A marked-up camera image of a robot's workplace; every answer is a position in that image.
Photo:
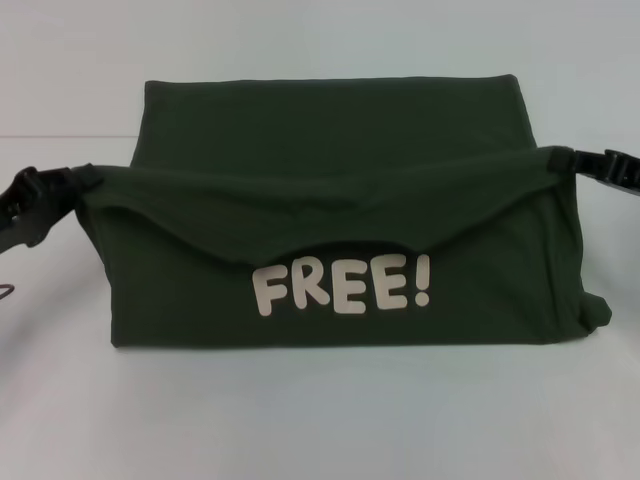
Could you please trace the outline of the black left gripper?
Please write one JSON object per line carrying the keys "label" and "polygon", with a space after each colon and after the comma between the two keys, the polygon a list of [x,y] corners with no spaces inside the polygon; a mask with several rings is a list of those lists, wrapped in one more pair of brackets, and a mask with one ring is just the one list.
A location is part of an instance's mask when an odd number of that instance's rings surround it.
{"label": "black left gripper", "polygon": [[41,243],[76,208],[80,196],[97,186],[98,169],[92,164],[20,171],[1,194],[1,252]]}

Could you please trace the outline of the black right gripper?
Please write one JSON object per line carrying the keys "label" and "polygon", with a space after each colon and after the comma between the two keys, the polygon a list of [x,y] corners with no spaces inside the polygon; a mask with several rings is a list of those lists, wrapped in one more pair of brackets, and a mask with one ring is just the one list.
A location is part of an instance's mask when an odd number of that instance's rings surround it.
{"label": "black right gripper", "polygon": [[630,154],[606,149],[595,153],[553,147],[548,160],[548,170],[559,174],[604,176],[606,185],[638,196],[640,193],[640,159]]}

